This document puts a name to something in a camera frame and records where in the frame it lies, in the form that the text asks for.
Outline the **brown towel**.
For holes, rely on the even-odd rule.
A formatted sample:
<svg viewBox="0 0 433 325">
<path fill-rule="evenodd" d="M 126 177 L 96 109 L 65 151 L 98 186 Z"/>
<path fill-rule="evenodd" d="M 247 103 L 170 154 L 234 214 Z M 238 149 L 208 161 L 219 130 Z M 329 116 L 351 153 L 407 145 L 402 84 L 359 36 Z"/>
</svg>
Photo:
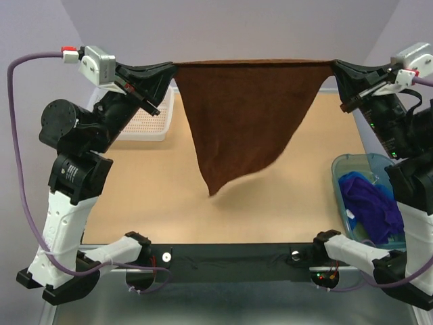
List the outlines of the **brown towel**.
<svg viewBox="0 0 433 325">
<path fill-rule="evenodd" d="M 274 163 L 305 118 L 329 60 L 177 64 L 175 83 L 208 193 Z"/>
</svg>

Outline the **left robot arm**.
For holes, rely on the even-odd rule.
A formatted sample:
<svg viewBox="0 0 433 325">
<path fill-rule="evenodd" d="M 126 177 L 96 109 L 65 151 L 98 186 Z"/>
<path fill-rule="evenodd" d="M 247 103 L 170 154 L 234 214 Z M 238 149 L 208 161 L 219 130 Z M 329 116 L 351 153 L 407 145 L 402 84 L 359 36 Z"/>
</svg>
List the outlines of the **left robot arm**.
<svg viewBox="0 0 433 325">
<path fill-rule="evenodd" d="M 112 167 L 105 152 L 138 110 L 152 116 L 159 113 L 176 71 L 171 62 L 139 67 L 117 64 L 114 82 L 120 91 L 107 92 L 92 110 L 64 99 L 45 107 L 39 139 L 57 156 L 48 181 L 43 244 L 30 266 L 18 272 L 17 281 L 26 288 L 42 288 L 46 302 L 61 305 L 82 299 L 116 267 L 162 271 L 150 240 L 137 232 L 92 251 L 82 252 L 79 247 Z"/>
</svg>

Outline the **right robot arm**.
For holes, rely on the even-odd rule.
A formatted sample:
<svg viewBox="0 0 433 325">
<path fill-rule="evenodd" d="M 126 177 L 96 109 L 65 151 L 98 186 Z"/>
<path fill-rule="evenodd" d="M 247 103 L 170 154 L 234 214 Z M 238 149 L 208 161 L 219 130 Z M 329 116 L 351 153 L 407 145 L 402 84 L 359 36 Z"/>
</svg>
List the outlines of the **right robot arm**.
<svg viewBox="0 0 433 325">
<path fill-rule="evenodd" d="M 425 58 L 393 59 L 367 67 L 332 62 L 344 112 L 359 109 L 389 157 L 386 168 L 403 217 L 405 251 L 387 251 L 351 240 L 335 230 L 320 232 L 311 256 L 319 264 L 337 260 L 365 272 L 389 297 L 420 309 L 432 309 L 432 109 L 405 108 L 399 93 L 427 85 Z"/>
</svg>

